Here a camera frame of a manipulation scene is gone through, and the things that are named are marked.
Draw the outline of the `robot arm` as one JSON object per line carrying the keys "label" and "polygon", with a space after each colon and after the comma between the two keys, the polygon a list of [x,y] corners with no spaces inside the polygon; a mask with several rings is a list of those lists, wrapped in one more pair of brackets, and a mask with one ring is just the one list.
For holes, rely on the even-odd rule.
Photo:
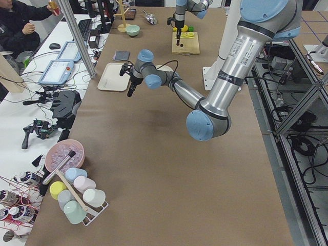
{"label": "robot arm", "polygon": [[180,36],[182,33],[182,28],[185,25],[185,15],[186,12],[191,12],[193,15],[199,19],[203,19],[207,13],[207,9],[212,4],[213,0],[203,0],[196,3],[192,0],[177,0],[175,12],[172,17],[167,19],[167,25],[174,23],[174,27],[177,28],[176,33],[176,45],[180,45]]}
{"label": "robot arm", "polygon": [[122,65],[120,76],[129,75],[132,96],[137,85],[145,82],[150,89],[167,85],[193,109],[187,116],[188,133],[207,141],[224,135],[231,126],[228,107],[251,70],[257,55],[267,42],[296,37],[300,31],[302,1],[241,1],[238,34],[218,71],[207,97],[185,83],[176,72],[158,70],[153,53],[139,52],[136,62]]}

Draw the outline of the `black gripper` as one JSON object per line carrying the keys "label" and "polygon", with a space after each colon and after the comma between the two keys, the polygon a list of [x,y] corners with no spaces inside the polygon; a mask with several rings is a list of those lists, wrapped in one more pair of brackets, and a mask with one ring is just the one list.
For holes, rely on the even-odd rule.
{"label": "black gripper", "polygon": [[169,17],[167,19],[167,25],[171,25],[172,23],[174,23],[174,27],[177,28],[176,43],[180,44],[180,36],[181,36],[181,30],[183,28],[183,20],[177,20],[175,17]]}
{"label": "black gripper", "polygon": [[133,95],[134,90],[138,85],[142,83],[142,76],[136,71],[135,66],[132,63],[124,63],[120,69],[119,76],[124,76],[125,74],[130,76],[130,87],[128,90],[127,97]]}

